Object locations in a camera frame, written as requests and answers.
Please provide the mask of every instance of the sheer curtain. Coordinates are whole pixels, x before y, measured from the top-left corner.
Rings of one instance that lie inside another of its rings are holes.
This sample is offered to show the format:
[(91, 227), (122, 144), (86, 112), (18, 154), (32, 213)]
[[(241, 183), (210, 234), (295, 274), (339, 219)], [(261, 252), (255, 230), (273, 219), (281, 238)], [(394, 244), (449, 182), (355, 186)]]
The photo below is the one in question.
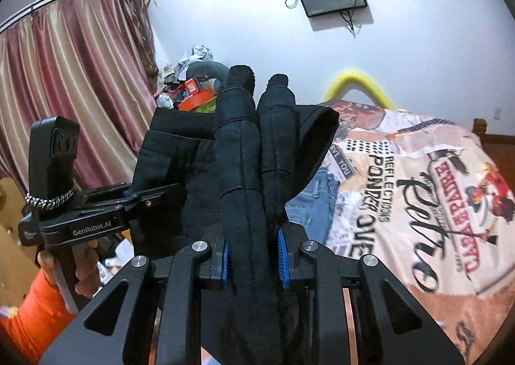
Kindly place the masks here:
[(79, 186), (131, 181), (155, 108), (143, 3), (58, 0), (0, 34), (0, 176), (26, 191), (31, 125), (61, 115), (81, 126)]

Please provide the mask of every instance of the metal bolt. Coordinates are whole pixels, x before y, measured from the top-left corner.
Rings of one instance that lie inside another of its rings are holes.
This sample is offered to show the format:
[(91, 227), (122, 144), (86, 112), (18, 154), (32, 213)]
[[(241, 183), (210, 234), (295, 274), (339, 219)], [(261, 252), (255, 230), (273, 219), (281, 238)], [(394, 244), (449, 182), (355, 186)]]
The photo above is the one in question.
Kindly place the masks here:
[(203, 250), (206, 250), (208, 248), (208, 244), (205, 241), (196, 241), (192, 244), (192, 249), (195, 252), (202, 252)]
[(145, 256), (135, 256), (130, 262), (132, 266), (140, 267), (147, 263), (147, 258)]
[(316, 249), (318, 249), (318, 243), (316, 243), (314, 240), (306, 240), (304, 243), (302, 243), (302, 247), (308, 252), (314, 252)]
[(363, 258), (363, 262), (367, 266), (375, 266), (375, 265), (377, 265), (379, 263), (379, 260), (374, 255), (366, 255)]

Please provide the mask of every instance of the orange shirt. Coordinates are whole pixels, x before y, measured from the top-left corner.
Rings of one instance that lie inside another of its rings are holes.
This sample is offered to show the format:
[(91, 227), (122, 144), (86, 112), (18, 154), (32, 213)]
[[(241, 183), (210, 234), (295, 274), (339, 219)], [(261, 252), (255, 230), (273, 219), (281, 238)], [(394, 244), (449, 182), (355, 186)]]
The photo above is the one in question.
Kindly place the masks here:
[(18, 314), (1, 320), (0, 326), (30, 363), (37, 364), (43, 352), (75, 316), (66, 311), (57, 288), (39, 271)]

